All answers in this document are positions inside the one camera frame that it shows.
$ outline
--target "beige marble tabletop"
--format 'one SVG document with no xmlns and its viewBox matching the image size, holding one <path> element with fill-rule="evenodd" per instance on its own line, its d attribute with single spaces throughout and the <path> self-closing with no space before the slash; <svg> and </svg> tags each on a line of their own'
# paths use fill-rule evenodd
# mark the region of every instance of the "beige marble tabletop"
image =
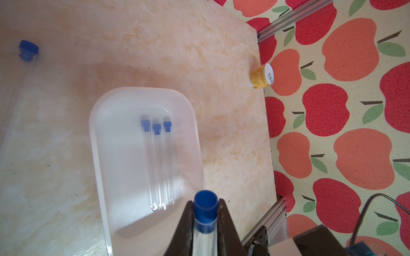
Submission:
<svg viewBox="0 0 410 256">
<path fill-rule="evenodd" d="M 172 88 L 192 103 L 205 186 L 240 238 L 276 202 L 256 31 L 209 0 L 0 3 L 1 63 L 40 47 L 0 165 L 1 255 L 105 255 L 88 118 L 105 92 Z"/>
</svg>

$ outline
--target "green leaf print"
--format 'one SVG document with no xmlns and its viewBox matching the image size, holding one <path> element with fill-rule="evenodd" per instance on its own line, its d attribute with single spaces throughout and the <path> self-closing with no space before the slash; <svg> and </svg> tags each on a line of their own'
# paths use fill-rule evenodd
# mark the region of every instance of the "green leaf print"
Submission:
<svg viewBox="0 0 410 256">
<path fill-rule="evenodd" d="M 304 206 L 303 206 L 303 212 L 304 213 L 309 213 L 311 211 L 313 211 L 316 207 L 316 203 L 315 202 L 307 202 Z"/>
<path fill-rule="evenodd" d="M 273 12 L 283 12 L 283 11 L 286 11 L 288 9 L 289 9 L 289 7 L 287 5 L 282 5 L 282 6 L 273 8 L 272 11 Z"/>
<path fill-rule="evenodd" d="M 399 230 L 399 223 L 395 221 L 386 221 L 380 223 L 376 228 L 378 236 L 387 236 L 397 232 Z"/>
<path fill-rule="evenodd" d="M 366 0 L 354 0 L 353 3 L 350 5 L 349 9 L 349 17 L 355 14 L 365 3 Z"/>
<path fill-rule="evenodd" d="M 313 165 L 316 168 L 318 168 L 320 171 L 324 173 L 328 173 L 328 169 L 326 168 L 326 165 L 322 161 L 314 157 L 311 157 L 310 160 L 312 160 Z"/>
<path fill-rule="evenodd" d="M 287 46 L 287 44 L 290 43 L 290 41 L 292 40 L 293 36 L 295 35 L 295 29 L 292 28 L 287 35 L 285 36 L 285 41 L 283 42 L 283 47 Z"/>
<path fill-rule="evenodd" d="M 398 174 L 410 180 L 410 166 L 403 163 L 393 163 L 393 168 Z"/>
<path fill-rule="evenodd" d="M 398 43 L 384 42 L 377 44 L 379 51 L 385 55 L 393 57 L 405 57 L 406 51 Z"/>
<path fill-rule="evenodd" d="M 307 69 L 307 68 L 301 69 L 301 74 L 304 78 L 307 78 L 309 80 L 316 80 L 316 75 L 310 69 Z"/>
<path fill-rule="evenodd" d="M 293 122 L 293 129 L 298 128 L 301 124 L 303 124 L 304 121 L 305 121 L 305 114 L 302 114 L 296 117 L 296 119 Z"/>
<path fill-rule="evenodd" d="M 363 124 L 365 125 L 378 118 L 383 113 L 383 109 L 383 104 L 377 104 L 369 108 L 363 115 Z"/>
</svg>

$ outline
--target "glass test tube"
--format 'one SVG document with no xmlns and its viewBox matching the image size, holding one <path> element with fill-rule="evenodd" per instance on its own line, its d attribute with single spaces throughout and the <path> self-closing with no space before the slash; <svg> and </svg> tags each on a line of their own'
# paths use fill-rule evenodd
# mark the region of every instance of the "glass test tube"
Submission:
<svg viewBox="0 0 410 256">
<path fill-rule="evenodd" d="M 145 157 L 147 163 L 147 172 L 149 177 L 149 190 L 150 190 L 150 208 L 153 212 L 156 212 L 160 207 L 159 200 L 159 188 L 157 176 L 155 175 L 154 169 L 154 152 L 153 152 L 153 142 L 151 139 L 151 123 L 149 120 L 141 121 L 144 147 L 145 147 Z"/>
<path fill-rule="evenodd" d="M 164 122 L 164 178 L 167 192 L 167 202 L 168 204 L 175 203 L 175 187 L 174 179 L 176 178 L 175 166 L 174 166 L 174 152 L 172 149 L 172 140 L 171 140 L 171 121 Z"/>
<path fill-rule="evenodd" d="M 153 142 L 155 152 L 155 175 L 157 177 L 157 186 L 159 192 L 159 206 L 166 210 L 167 198 L 166 198 L 166 184 L 164 179 L 163 162 L 163 138 L 161 135 L 161 124 L 153 124 Z"/>
</svg>

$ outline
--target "blue rubber stopper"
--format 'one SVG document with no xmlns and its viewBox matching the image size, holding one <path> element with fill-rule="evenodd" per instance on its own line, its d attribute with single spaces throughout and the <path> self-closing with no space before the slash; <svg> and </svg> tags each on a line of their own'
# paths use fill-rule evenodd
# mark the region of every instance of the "blue rubber stopper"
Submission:
<svg viewBox="0 0 410 256">
<path fill-rule="evenodd" d="M 20 58 L 24 61 L 32 61 L 34 57 L 39 53 L 39 47 L 32 42 L 21 40 L 18 45 L 20 53 L 18 54 Z"/>
<path fill-rule="evenodd" d="M 164 122 L 165 132 L 170 132 L 171 131 L 171 126 L 172 126 L 171 121 L 165 121 Z"/>
<path fill-rule="evenodd" d="M 151 122 L 149 120 L 141 120 L 141 126 L 144 131 L 150 131 Z"/>
<path fill-rule="evenodd" d="M 211 233 L 216 228 L 218 197 L 209 190 L 201 190 L 194 197 L 195 228 Z"/>
<path fill-rule="evenodd" d="M 153 130 L 155 135 L 161 134 L 161 124 L 153 124 Z"/>
</svg>

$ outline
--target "red apple print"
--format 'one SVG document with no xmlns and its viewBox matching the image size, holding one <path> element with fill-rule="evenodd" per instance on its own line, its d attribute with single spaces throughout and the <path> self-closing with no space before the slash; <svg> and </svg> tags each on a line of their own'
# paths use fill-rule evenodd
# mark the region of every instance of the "red apple print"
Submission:
<svg viewBox="0 0 410 256">
<path fill-rule="evenodd" d="M 285 106 L 275 97 L 265 97 L 266 115 L 268 117 L 269 137 L 275 138 L 283 131 L 286 119 L 283 116 Z"/>
<path fill-rule="evenodd" d="M 333 148 L 337 168 L 352 184 L 379 190 L 393 183 L 392 143 L 387 135 L 373 129 L 356 129 L 337 138 Z"/>
<path fill-rule="evenodd" d="M 259 56 L 261 65 L 265 64 L 272 58 L 273 53 L 275 52 L 275 48 L 275 35 L 268 37 L 267 39 L 259 43 Z"/>
<path fill-rule="evenodd" d="M 333 3 L 296 22 L 295 37 L 299 44 L 309 45 L 322 39 L 332 27 L 337 10 Z"/>
<path fill-rule="evenodd" d="M 347 93 L 334 84 L 317 84 L 303 94 L 306 127 L 317 136 L 330 136 L 343 129 L 350 113 Z"/>
<path fill-rule="evenodd" d="M 410 133 L 410 62 L 398 65 L 380 80 L 386 98 L 385 117 L 396 130 Z"/>
<path fill-rule="evenodd" d="M 388 255 L 388 256 L 403 256 L 393 246 L 380 239 L 368 236 L 356 237 L 356 243 L 365 242 L 370 249 L 372 249 L 375 255 Z M 350 245 L 350 239 L 346 242 L 346 247 Z"/>
<path fill-rule="evenodd" d="M 309 0 L 286 0 L 286 5 L 292 8 L 292 10 L 298 8 L 302 4 L 306 3 Z"/>
<path fill-rule="evenodd" d="M 299 69 L 299 59 L 298 51 L 293 49 L 281 51 L 273 58 L 271 66 L 275 79 L 271 87 L 276 94 L 289 96 L 300 88 L 302 75 Z"/>
<path fill-rule="evenodd" d="M 359 219 L 361 200 L 356 192 L 334 179 L 319 179 L 313 184 L 316 213 L 322 223 L 339 233 L 352 233 Z"/>
<path fill-rule="evenodd" d="M 217 2 L 221 6 L 223 6 L 226 2 L 226 0 L 214 0 L 214 1 Z"/>
<path fill-rule="evenodd" d="M 396 201 L 404 206 L 406 209 L 410 209 L 410 192 L 404 193 L 396 198 Z M 401 218 L 400 226 L 400 238 L 403 244 L 410 250 L 410 215 L 402 208 L 396 206 Z"/>
<path fill-rule="evenodd" d="M 287 227 L 289 229 L 289 238 L 294 238 L 303 232 L 317 227 L 317 224 L 309 217 L 301 214 L 292 214 L 287 217 Z"/>
<path fill-rule="evenodd" d="M 286 212 L 292 211 L 295 206 L 296 200 L 293 197 L 294 187 L 292 181 L 286 177 L 283 173 L 278 171 L 273 171 L 275 175 L 275 186 L 276 193 L 285 198 Z"/>
<path fill-rule="evenodd" d="M 376 23 L 367 18 L 348 21 L 333 31 L 322 47 L 327 73 L 338 81 L 356 81 L 372 73 L 379 63 L 375 34 Z"/>
<path fill-rule="evenodd" d="M 261 31 L 262 29 L 266 28 L 270 24 L 268 18 L 255 18 L 255 19 L 251 19 L 247 21 L 246 23 L 248 23 L 249 25 L 251 25 L 251 27 L 256 29 L 256 32 Z"/>
<path fill-rule="evenodd" d="M 244 17 L 253 17 L 271 9 L 278 0 L 233 0 L 235 10 Z"/>
<path fill-rule="evenodd" d="M 370 4 L 378 10 L 391 10 L 399 8 L 409 2 L 410 0 L 370 0 Z"/>
<path fill-rule="evenodd" d="M 276 145 L 279 150 L 279 162 L 291 176 L 306 178 L 312 172 L 312 162 L 309 157 L 309 139 L 298 132 L 283 135 Z"/>
</svg>

